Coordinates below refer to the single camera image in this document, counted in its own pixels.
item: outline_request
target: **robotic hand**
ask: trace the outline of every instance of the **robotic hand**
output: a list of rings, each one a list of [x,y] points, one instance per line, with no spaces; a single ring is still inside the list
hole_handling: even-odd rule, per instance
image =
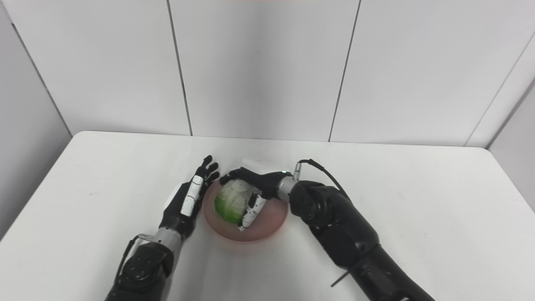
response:
[[[338,189],[299,180],[301,163],[325,172]],[[299,161],[294,174],[280,171],[259,175],[242,167],[230,171],[220,182],[224,185],[231,179],[241,179],[260,190],[257,200],[277,198],[288,202],[292,214],[309,226],[332,261],[347,271],[333,285],[351,274],[371,301],[434,301],[383,250],[373,227],[331,174],[312,159]],[[253,222],[261,209],[257,204],[252,197],[242,224]]]
[[[204,158],[193,178],[179,184],[170,196],[156,235],[139,234],[126,247],[123,259],[106,301],[159,301],[165,282],[171,275],[180,247],[195,228],[195,219],[208,187],[219,178],[212,156]],[[139,245],[124,264],[137,238],[147,241]]]

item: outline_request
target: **black cable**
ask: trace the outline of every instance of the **black cable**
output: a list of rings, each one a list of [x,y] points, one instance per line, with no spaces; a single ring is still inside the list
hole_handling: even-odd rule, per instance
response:
[[[130,254],[130,250],[132,249],[132,246],[134,246],[136,240],[139,238],[139,235],[136,235],[134,238],[132,238],[128,245],[126,245],[125,252],[123,253],[123,258],[121,259],[121,263],[119,264],[119,268],[117,269],[117,273],[115,274],[115,280],[113,282],[113,286],[116,287],[119,281],[119,275],[121,274],[121,270],[123,269],[123,265],[125,264],[126,257],[128,254]]]
[[[314,161],[312,159],[299,160],[298,163],[306,163],[306,164],[312,165],[315,168],[321,170],[324,174],[327,175],[327,177],[329,177],[329,179],[331,179],[331,181],[336,185],[336,187],[338,188],[338,190],[340,190],[340,192],[343,194],[343,196],[346,197],[349,200],[349,196],[347,195],[346,191],[342,188],[342,185],[340,185],[340,183],[338,183],[338,181],[333,177],[333,175],[331,175],[331,173],[328,172],[325,169],[325,167],[323,167],[321,164],[319,164],[318,162],[316,162],[316,161]]]

